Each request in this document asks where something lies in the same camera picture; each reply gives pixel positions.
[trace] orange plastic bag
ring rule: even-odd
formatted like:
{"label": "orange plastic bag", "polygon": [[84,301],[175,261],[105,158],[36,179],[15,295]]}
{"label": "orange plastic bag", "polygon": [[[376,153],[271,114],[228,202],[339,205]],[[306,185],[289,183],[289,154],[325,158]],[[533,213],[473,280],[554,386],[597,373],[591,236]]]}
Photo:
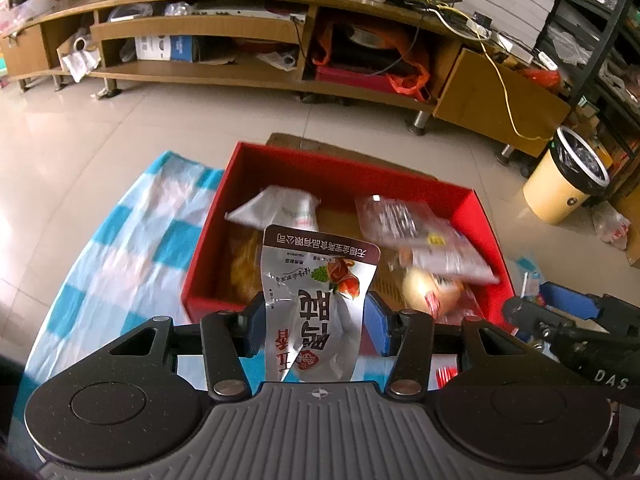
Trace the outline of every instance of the orange plastic bag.
{"label": "orange plastic bag", "polygon": [[387,73],[386,77],[397,93],[414,97],[418,101],[425,101],[422,91],[430,78],[427,69],[429,66],[429,54],[420,41],[417,41],[411,50],[409,49],[413,38],[409,38],[404,27],[399,23],[386,22],[372,16],[346,12],[335,12],[321,16],[316,26],[316,40],[324,50],[324,57],[322,59],[313,59],[314,64],[326,65],[329,63],[334,26],[338,23],[347,23],[353,27],[377,34],[382,38],[385,48],[396,49],[405,62],[415,66],[419,71],[418,75],[399,76]]}
{"label": "orange plastic bag", "polygon": [[527,79],[533,81],[537,85],[546,88],[551,92],[557,92],[560,89],[562,79],[558,70],[538,70],[535,68],[525,68],[519,71]]}

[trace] blue white tablecloth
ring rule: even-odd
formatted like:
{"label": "blue white tablecloth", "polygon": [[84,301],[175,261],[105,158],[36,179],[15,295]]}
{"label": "blue white tablecloth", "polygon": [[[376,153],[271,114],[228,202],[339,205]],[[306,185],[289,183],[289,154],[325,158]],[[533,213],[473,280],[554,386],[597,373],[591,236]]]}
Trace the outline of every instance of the blue white tablecloth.
{"label": "blue white tablecloth", "polygon": [[[223,170],[163,153],[127,191],[69,271],[40,329],[14,406],[8,450],[41,465],[24,426],[31,393],[67,367],[150,317],[189,320],[182,284]],[[264,356],[243,359],[255,391]],[[354,380],[383,383],[392,361],[359,360]],[[178,373],[206,390],[202,356],[178,358]]]}

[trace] red tray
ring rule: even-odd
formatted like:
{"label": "red tray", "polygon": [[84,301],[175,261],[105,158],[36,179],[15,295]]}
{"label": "red tray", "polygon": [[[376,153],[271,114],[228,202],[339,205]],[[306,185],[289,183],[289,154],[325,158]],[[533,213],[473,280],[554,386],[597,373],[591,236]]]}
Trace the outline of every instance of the red tray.
{"label": "red tray", "polygon": [[182,303],[193,322],[210,312],[244,308],[215,297],[230,226],[225,213],[271,184],[304,189],[317,196],[322,206],[347,212],[355,211],[354,197],[372,194],[428,203],[436,215],[449,219],[466,235],[500,277],[499,284],[475,286],[474,293],[490,322],[511,329],[502,317],[502,304],[514,296],[514,290],[475,191],[433,177],[245,142],[236,146],[222,177],[184,282]]}
{"label": "red tray", "polygon": [[360,72],[352,72],[343,68],[333,66],[316,67],[316,81],[327,81],[329,83],[340,83],[343,85],[357,86],[377,92],[395,94],[396,91],[391,86],[386,75],[366,75]]}

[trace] metal cabinet leg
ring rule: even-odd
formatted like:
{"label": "metal cabinet leg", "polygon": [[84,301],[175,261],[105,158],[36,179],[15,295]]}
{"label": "metal cabinet leg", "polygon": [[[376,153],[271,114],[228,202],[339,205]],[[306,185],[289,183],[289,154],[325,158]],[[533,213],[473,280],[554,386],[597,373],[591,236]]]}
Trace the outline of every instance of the metal cabinet leg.
{"label": "metal cabinet leg", "polygon": [[61,75],[54,75],[53,78],[53,86],[55,92],[60,92],[65,86],[65,77]]}
{"label": "metal cabinet leg", "polygon": [[498,153],[495,154],[495,158],[503,166],[508,166],[509,165],[509,157],[511,156],[511,154],[514,151],[515,151],[515,148],[513,146],[511,146],[510,144],[507,144],[507,145],[505,145],[505,147],[502,149],[501,152],[498,152]]}
{"label": "metal cabinet leg", "polygon": [[115,79],[104,78],[104,88],[95,97],[97,99],[111,99],[121,93],[122,90],[118,88],[118,82]]}
{"label": "metal cabinet leg", "polygon": [[431,112],[420,111],[413,121],[405,121],[406,127],[412,134],[423,136],[425,134],[424,127],[429,117],[431,117]]}
{"label": "metal cabinet leg", "polygon": [[23,94],[29,89],[28,85],[28,79],[18,79],[18,88],[20,89],[20,92],[22,92]]}

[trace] yellow trash can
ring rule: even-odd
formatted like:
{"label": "yellow trash can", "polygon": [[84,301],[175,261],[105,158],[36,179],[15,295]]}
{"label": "yellow trash can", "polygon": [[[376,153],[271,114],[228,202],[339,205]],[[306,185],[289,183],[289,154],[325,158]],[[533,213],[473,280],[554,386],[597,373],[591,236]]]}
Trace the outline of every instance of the yellow trash can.
{"label": "yellow trash can", "polygon": [[558,224],[609,185],[609,174],[598,155],[571,129],[560,126],[522,192],[535,215]]}

